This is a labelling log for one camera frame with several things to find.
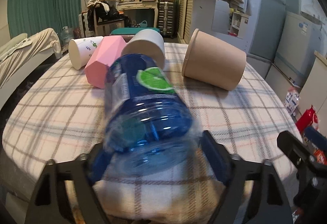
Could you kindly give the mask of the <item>blue plastic bottle cup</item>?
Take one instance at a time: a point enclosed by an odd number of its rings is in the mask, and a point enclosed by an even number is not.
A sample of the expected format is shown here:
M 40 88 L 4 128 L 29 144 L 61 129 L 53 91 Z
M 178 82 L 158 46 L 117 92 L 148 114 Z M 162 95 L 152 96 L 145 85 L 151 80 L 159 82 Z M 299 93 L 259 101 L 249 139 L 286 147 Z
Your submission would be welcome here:
M 143 54 L 124 55 L 105 76 L 102 149 L 89 179 L 137 177 L 169 169 L 190 156 L 201 135 L 198 121 L 156 65 Z

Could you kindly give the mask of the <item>pink faceted cup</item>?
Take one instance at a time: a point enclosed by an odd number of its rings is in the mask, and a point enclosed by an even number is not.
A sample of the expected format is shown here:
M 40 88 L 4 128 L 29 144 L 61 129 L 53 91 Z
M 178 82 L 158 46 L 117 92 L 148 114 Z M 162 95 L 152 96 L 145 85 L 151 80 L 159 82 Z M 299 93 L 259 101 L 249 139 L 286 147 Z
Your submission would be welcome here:
M 107 70 L 121 56 L 125 46 L 121 35 L 103 37 L 84 69 L 89 84 L 104 89 Z

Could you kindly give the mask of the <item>white floral paper cup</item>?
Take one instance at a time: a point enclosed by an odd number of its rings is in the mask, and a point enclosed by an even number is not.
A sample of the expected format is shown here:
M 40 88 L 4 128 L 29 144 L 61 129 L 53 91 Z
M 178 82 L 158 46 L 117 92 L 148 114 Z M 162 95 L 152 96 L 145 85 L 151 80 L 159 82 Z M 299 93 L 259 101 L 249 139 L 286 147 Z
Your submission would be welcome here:
M 102 39 L 102 36 L 71 39 L 68 44 L 68 51 L 73 68 L 79 70 L 85 66 Z

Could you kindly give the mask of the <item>brown kraft paper cup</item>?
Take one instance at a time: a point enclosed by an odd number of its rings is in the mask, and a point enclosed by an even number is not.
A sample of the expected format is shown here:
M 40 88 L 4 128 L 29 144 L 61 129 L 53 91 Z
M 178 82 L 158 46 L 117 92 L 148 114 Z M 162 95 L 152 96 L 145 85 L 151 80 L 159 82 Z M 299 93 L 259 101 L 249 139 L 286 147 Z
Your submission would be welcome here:
M 195 29 L 185 54 L 182 76 L 227 91 L 239 84 L 247 62 L 244 51 Z

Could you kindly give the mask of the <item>plain white cup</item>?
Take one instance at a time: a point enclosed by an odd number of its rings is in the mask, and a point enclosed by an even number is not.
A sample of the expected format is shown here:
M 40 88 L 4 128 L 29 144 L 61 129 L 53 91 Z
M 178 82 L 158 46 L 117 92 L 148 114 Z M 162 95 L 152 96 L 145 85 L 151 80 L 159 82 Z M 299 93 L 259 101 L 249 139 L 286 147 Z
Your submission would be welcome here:
M 161 34 L 153 29 L 143 29 L 136 33 L 121 52 L 122 56 L 127 54 L 147 55 L 159 68 L 165 67 L 164 40 Z

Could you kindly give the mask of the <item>orange snack package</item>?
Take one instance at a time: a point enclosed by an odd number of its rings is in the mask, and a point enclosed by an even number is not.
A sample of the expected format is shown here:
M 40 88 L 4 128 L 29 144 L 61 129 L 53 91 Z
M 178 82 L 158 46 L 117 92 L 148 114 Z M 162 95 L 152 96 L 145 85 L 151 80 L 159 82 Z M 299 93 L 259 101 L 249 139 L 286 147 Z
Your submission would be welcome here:
M 314 157 L 316 158 L 317 162 L 323 165 L 327 165 L 327 159 L 324 152 L 320 149 L 315 149 Z

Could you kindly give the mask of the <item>red bottle on floor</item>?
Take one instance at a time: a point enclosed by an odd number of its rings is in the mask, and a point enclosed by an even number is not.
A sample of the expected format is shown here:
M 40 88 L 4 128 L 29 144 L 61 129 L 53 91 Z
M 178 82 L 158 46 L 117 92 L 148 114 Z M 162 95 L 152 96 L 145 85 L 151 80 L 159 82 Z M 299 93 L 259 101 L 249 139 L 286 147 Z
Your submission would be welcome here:
M 319 120 L 317 116 L 317 111 L 313 105 L 311 108 L 307 109 L 301 117 L 295 123 L 300 134 L 303 134 L 305 129 L 308 127 L 313 127 L 315 130 L 319 131 Z

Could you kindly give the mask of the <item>plaid table cloth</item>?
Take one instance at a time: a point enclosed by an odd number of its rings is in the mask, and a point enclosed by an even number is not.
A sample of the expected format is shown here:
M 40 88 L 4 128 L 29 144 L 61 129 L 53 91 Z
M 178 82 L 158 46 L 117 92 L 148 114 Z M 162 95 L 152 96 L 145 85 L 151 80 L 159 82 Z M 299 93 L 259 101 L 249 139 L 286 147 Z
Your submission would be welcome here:
M 180 98 L 215 141 L 243 159 L 270 159 L 289 200 L 298 192 L 295 167 L 277 147 L 278 134 L 299 132 L 281 100 L 250 65 L 230 92 L 181 75 L 187 47 L 165 45 L 165 74 Z M 90 151 L 103 137 L 104 91 L 92 87 L 65 56 L 23 96 L 3 132 L 9 158 L 32 180 L 49 159 L 66 162 Z M 121 178 L 107 174 L 95 187 L 110 217 L 159 223 L 203 223 L 223 185 L 200 151 L 159 174 Z

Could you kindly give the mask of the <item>white printed bag floor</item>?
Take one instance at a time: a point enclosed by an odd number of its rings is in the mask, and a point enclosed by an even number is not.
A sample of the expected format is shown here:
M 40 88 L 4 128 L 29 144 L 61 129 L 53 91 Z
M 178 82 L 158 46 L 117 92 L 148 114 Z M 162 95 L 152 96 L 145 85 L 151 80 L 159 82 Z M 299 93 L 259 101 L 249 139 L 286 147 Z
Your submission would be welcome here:
M 283 101 L 283 105 L 290 115 L 294 113 L 295 109 L 299 105 L 299 100 L 300 97 L 298 91 L 294 87 L 291 87 Z

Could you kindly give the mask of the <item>white sink cabinet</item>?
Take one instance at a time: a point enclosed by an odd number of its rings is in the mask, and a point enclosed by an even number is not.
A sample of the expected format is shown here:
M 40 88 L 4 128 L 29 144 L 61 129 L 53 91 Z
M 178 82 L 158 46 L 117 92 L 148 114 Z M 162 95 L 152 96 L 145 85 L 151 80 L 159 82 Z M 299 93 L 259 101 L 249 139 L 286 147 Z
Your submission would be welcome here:
M 299 111 L 314 106 L 321 121 L 326 119 L 326 58 L 315 51 L 311 72 L 300 92 Z

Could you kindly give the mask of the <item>bed with beige bedding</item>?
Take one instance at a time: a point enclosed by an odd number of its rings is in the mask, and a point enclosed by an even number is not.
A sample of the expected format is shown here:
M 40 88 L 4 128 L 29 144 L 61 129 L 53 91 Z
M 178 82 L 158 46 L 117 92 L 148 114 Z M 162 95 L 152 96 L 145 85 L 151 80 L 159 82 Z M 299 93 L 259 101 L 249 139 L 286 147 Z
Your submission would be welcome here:
M 38 66 L 61 54 L 60 40 L 52 28 L 30 37 L 22 33 L 1 47 L 1 106 Z

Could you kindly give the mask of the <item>white washing machine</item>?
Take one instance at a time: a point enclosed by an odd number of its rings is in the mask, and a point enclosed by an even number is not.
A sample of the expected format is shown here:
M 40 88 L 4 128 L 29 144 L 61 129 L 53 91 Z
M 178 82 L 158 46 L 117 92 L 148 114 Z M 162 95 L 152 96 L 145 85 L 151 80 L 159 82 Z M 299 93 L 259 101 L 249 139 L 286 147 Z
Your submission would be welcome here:
M 297 86 L 305 84 L 314 64 L 314 52 L 326 55 L 322 28 L 298 14 L 286 14 L 274 65 Z

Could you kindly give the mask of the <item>clear water jug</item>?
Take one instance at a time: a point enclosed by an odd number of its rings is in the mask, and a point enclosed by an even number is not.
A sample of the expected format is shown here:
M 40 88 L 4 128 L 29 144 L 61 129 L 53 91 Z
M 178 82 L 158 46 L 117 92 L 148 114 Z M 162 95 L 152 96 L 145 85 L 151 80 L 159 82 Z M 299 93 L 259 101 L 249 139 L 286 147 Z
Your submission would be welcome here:
M 68 26 L 64 26 L 62 28 L 59 38 L 62 43 L 62 46 L 69 44 L 70 40 L 74 38 L 74 33 L 72 28 L 69 28 Z

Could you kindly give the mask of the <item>white suitcase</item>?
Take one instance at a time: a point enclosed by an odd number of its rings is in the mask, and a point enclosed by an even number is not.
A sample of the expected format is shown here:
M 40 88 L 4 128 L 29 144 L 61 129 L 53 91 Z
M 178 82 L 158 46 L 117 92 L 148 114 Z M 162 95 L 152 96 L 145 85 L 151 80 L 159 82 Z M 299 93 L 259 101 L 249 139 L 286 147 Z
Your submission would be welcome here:
M 79 28 L 82 38 L 95 36 L 94 18 L 88 12 L 79 14 Z

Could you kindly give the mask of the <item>purple stool green cushion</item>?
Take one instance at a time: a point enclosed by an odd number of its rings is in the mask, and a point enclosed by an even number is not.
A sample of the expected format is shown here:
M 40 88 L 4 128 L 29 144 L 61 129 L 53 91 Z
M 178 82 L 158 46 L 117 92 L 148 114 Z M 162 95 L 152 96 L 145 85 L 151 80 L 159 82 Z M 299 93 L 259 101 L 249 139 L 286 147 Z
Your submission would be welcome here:
M 158 28 L 142 28 L 142 27 L 130 27 L 130 28 L 117 28 L 113 30 L 110 35 L 135 35 L 138 32 L 145 30 L 145 29 L 152 29 L 160 33 Z

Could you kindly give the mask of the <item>white wardrobe cabinet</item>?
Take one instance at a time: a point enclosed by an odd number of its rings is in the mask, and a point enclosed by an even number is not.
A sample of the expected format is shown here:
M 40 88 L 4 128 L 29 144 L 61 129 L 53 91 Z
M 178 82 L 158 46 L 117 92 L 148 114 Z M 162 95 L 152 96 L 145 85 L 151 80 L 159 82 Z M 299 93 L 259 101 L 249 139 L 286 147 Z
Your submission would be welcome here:
M 238 37 L 228 34 L 230 29 L 229 4 L 217 0 L 179 0 L 178 29 L 179 43 L 187 44 L 193 31 L 198 28 L 207 34 L 249 53 L 254 39 L 261 0 L 251 0 L 252 15 L 245 30 Z

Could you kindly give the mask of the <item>wooden chair with clothes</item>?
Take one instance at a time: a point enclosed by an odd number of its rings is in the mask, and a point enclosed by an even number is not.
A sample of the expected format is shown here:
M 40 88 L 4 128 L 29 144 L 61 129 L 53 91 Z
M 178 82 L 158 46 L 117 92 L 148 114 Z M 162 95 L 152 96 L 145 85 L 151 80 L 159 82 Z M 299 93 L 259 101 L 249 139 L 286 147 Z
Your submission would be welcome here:
M 127 28 L 131 25 L 130 18 L 120 13 L 115 4 L 89 0 L 86 7 L 88 29 L 96 36 L 109 36 L 115 29 Z

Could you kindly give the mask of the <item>white dressing table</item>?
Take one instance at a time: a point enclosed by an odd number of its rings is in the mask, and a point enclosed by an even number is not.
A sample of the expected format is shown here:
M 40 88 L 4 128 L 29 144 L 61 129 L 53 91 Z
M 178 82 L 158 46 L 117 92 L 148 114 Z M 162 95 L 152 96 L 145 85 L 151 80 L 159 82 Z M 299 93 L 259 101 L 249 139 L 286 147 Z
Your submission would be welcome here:
M 159 16 L 158 3 L 159 0 L 142 0 L 139 2 L 119 2 L 116 4 L 116 8 L 120 12 L 123 12 L 125 10 L 135 10 L 135 9 L 152 9 L 154 12 L 152 27 L 156 28 L 157 20 Z

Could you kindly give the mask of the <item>drawer storage tower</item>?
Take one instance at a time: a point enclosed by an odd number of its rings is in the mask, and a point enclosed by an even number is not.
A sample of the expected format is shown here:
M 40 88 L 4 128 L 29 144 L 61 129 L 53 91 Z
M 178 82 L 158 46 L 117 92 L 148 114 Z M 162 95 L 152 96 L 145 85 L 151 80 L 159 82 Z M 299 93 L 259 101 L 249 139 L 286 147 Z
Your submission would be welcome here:
M 175 33 L 176 5 L 173 2 L 159 2 L 157 27 L 163 37 L 173 38 Z

